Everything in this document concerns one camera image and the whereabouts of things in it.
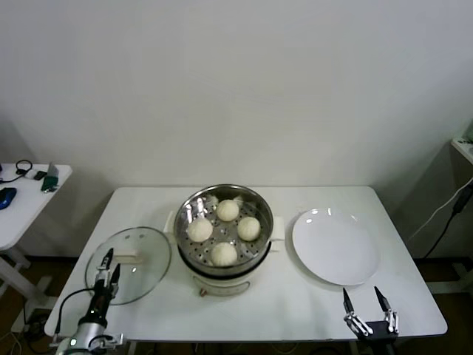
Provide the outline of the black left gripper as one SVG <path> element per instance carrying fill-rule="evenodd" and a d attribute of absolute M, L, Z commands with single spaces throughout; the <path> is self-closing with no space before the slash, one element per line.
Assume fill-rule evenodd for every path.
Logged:
<path fill-rule="evenodd" d="M 106 322 L 106 313 L 112 296 L 115 297 L 118 292 L 118 281 L 120 278 L 120 263 L 115 266 L 110 278 L 110 265 L 112 263 L 114 249 L 110 248 L 103 257 L 100 265 L 97 267 L 95 277 L 94 295 L 89 305 L 89 319 L 91 322 Z"/>

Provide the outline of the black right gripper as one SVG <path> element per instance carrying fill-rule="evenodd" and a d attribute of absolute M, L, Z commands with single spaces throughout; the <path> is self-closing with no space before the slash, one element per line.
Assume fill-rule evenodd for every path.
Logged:
<path fill-rule="evenodd" d="M 388 299 L 381 293 L 377 286 L 374 287 L 375 294 L 384 312 L 384 320 L 367 322 L 363 321 L 355 312 L 346 288 L 343 288 L 343 305 L 346 312 L 344 321 L 348 328 L 356 336 L 364 337 L 364 343 L 368 345 L 374 355 L 396 355 L 394 343 L 399 332 L 399 317 L 393 311 Z"/>

